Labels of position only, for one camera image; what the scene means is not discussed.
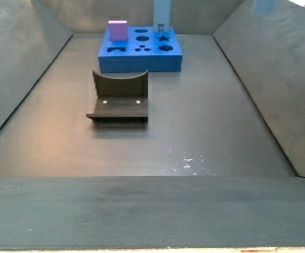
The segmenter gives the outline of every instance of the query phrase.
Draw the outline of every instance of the purple cube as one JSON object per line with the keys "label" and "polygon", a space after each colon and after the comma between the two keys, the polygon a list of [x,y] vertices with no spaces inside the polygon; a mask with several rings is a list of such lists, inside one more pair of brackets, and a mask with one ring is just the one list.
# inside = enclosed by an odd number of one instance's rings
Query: purple cube
{"label": "purple cube", "polygon": [[128,36],[128,21],[109,21],[110,40],[126,41]]}

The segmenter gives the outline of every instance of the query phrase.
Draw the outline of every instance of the small blue object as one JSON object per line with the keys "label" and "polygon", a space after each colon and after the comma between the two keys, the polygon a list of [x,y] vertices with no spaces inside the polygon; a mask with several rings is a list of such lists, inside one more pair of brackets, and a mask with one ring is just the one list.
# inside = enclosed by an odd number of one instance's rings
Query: small blue object
{"label": "small blue object", "polygon": [[102,73],[178,72],[182,51],[174,29],[154,32],[153,27],[129,27],[128,41],[110,41],[106,30],[98,53]]}
{"label": "small blue object", "polygon": [[279,0],[255,0],[255,14],[272,15],[276,12]]}

